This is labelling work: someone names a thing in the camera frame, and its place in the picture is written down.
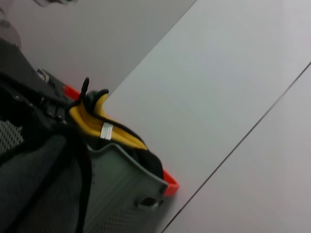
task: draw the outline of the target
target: yellow fabric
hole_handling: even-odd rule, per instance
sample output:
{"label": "yellow fabric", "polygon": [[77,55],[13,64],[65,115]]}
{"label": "yellow fabric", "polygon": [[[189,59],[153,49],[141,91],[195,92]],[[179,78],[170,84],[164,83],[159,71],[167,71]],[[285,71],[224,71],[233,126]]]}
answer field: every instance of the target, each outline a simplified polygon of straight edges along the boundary
{"label": "yellow fabric", "polygon": [[[107,99],[107,96],[108,94],[105,94],[98,99],[94,108],[94,113],[114,121],[105,114],[103,109],[103,103]],[[69,115],[79,125],[84,133],[95,137],[101,136],[104,121],[90,115],[86,111],[82,101],[77,106],[74,106],[69,110]],[[113,127],[111,138],[130,147],[147,150],[146,145],[142,141],[117,126]]]}

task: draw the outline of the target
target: mesh pocket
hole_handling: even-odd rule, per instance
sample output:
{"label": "mesh pocket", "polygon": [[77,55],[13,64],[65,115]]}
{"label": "mesh pocket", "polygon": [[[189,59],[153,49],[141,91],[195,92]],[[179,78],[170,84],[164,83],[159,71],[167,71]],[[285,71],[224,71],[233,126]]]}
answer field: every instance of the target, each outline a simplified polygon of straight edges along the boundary
{"label": "mesh pocket", "polygon": [[24,141],[20,131],[21,127],[16,127],[9,121],[0,121],[0,154]]}

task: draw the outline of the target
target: tag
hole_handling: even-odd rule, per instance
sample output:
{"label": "tag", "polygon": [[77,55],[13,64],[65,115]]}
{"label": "tag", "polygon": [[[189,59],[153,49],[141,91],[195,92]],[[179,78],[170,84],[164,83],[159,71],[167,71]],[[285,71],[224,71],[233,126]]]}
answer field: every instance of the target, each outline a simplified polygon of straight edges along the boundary
{"label": "tag", "polygon": [[101,133],[101,138],[110,140],[112,135],[113,125],[104,123]]}

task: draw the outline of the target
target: gray fabric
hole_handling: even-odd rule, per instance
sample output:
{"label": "gray fabric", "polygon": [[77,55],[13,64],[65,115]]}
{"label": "gray fabric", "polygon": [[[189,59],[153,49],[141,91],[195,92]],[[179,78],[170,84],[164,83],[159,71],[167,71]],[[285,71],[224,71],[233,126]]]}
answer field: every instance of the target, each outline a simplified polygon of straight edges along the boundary
{"label": "gray fabric", "polygon": [[52,136],[38,150],[18,154],[0,167],[0,232],[29,202],[65,143],[63,136]]}
{"label": "gray fabric", "polygon": [[73,160],[27,215],[18,233],[73,233],[79,215],[81,172]]}

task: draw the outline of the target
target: black bag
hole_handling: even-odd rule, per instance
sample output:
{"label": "black bag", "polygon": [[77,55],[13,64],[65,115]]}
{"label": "black bag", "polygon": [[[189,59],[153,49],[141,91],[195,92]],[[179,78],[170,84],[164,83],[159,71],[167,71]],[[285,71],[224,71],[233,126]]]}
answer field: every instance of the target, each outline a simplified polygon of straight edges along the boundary
{"label": "black bag", "polygon": [[[0,232],[80,233],[92,179],[87,146],[66,119],[67,100],[8,51],[0,53]],[[12,63],[36,84],[19,82]]]}

